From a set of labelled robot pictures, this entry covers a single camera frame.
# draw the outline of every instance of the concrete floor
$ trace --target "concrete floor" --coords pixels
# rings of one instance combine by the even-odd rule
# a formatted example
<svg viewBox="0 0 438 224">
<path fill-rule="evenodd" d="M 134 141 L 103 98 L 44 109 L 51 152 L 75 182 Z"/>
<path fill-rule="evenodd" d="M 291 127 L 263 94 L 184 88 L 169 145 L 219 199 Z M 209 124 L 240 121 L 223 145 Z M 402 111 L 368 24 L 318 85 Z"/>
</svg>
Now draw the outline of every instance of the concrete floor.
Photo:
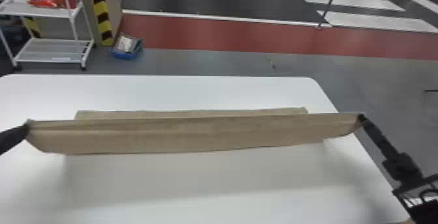
<svg viewBox="0 0 438 224">
<path fill-rule="evenodd" d="M 144 49 L 137 60 L 121 61 L 108 48 L 99 48 L 92 52 L 87 72 L 81 72 L 78 65 L 24 67 L 26 74 L 311 77 L 339 111 L 366 112 L 400 151 L 412 155 L 426 175 L 438 173 L 438 92 L 426 92 L 438 89 L 437 62 L 168 49 Z M 383 157 L 378 149 L 363 132 L 357 135 L 381 168 Z"/>
</svg>

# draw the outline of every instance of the tan fabric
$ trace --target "tan fabric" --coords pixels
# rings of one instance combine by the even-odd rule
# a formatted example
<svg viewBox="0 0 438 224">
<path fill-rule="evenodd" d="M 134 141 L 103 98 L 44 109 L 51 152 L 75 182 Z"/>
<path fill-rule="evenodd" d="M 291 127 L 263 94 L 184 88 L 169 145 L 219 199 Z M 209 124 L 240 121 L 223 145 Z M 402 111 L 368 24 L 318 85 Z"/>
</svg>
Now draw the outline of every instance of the tan fabric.
<svg viewBox="0 0 438 224">
<path fill-rule="evenodd" d="M 230 114 L 232 111 L 224 113 L 227 117 L 219 113 L 215 117 L 202 117 L 196 111 L 166 112 L 165 116 L 151 113 L 159 119 L 32 121 L 27 140 L 43 152 L 62 154 L 208 152 L 316 143 L 347 135 L 358 127 L 357 114 L 279 115 L 276 111 L 274 116 L 253 116 L 246 112 L 247 116 L 240 116 Z"/>
<path fill-rule="evenodd" d="M 251 117 L 263 115 L 301 115 L 304 107 L 285 107 L 260 110 L 189 110 L 189 111 L 78 111 L 75 119 L 165 119 L 165 118 L 209 118 Z"/>
</svg>

